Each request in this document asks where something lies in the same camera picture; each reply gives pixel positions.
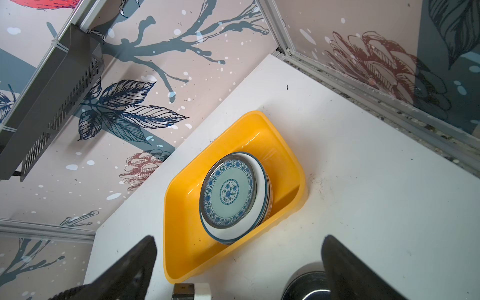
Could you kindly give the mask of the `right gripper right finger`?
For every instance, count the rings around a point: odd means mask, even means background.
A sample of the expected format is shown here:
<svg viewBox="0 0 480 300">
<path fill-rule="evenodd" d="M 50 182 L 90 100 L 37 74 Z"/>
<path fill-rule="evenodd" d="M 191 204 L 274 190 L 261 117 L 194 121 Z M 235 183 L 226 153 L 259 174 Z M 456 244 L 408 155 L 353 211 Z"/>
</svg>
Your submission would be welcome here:
<svg viewBox="0 0 480 300">
<path fill-rule="evenodd" d="M 324 239 L 321 256 L 333 300 L 405 299 L 334 236 Z"/>
</svg>

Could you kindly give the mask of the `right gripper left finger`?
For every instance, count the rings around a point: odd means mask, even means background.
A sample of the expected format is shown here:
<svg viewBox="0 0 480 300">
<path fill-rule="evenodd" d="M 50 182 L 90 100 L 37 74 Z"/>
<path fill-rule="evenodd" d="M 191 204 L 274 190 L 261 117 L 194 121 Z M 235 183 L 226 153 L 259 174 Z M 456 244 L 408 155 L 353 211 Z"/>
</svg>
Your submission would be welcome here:
<svg viewBox="0 0 480 300">
<path fill-rule="evenodd" d="M 152 236 L 144 237 L 91 284 L 53 296 L 54 300 L 144 300 L 158 250 Z"/>
</svg>

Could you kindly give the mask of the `white plate black rim back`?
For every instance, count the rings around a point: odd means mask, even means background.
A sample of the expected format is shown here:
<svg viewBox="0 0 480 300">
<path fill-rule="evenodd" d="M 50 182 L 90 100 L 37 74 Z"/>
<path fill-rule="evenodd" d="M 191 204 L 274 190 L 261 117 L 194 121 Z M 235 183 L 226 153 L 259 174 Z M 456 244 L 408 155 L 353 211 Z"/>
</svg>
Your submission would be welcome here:
<svg viewBox="0 0 480 300">
<path fill-rule="evenodd" d="M 237 224 L 226 229 L 215 229 L 211 227 L 201 215 L 200 200 L 199 200 L 199 214 L 201 218 L 201 224 L 206 233 L 215 241 L 224 244 L 232 245 L 235 242 L 241 240 L 248 233 L 257 228 L 263 221 L 265 221 L 270 215 L 273 206 L 273 192 L 271 181 L 268 173 L 260 161 L 252 154 L 244 153 L 247 159 L 253 165 L 255 178 L 256 178 L 256 197 L 255 202 L 248 212 L 248 214 L 240 220 Z"/>
</svg>

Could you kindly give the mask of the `teal patterned plate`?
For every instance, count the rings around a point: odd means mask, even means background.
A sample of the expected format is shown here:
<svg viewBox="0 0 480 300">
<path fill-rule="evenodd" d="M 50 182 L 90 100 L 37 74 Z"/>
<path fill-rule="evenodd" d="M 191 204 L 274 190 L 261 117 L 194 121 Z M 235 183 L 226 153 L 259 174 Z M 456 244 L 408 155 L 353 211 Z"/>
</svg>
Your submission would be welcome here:
<svg viewBox="0 0 480 300">
<path fill-rule="evenodd" d="M 199 199 L 201 215 L 215 229 L 230 228 L 250 212 L 255 197 L 253 164 L 244 153 L 235 152 L 220 159 L 207 173 Z"/>
</svg>

